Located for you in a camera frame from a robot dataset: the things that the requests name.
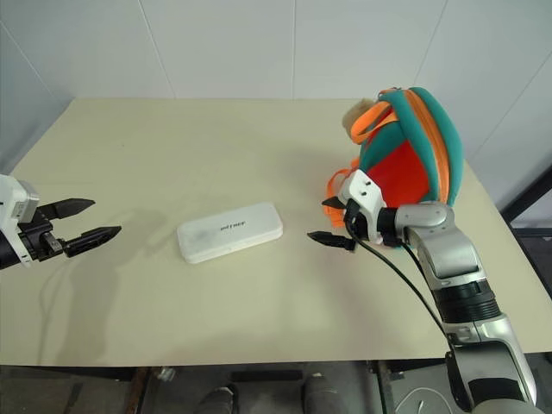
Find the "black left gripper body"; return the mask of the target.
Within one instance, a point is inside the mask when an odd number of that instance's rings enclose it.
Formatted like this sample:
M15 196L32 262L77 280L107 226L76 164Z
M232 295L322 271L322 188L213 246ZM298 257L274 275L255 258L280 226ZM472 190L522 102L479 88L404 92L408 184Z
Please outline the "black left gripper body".
M62 242L53 235L55 210L36 210L29 223L19 223L19 236L32 260L44 261L63 253Z

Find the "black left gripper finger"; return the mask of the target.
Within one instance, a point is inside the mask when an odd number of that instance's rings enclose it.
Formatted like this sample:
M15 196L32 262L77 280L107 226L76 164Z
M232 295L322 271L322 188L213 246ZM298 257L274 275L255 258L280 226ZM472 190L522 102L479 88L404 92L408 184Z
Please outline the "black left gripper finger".
M68 198L44 204L36 210L39 221L51 221L75 216L95 204L94 200L86 198Z
M121 226L99 227L89 230L70 241L64 241L63 251L67 257L74 257L102 246L117 236L121 230Z

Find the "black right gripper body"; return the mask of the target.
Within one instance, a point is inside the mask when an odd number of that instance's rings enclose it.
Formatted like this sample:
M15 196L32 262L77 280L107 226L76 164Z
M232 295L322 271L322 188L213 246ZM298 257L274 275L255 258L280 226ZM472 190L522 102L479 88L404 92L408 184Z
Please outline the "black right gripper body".
M367 219L361 213L361 207L353 199L349 199L346 203L343 221L347 232L353 239L367 239Z

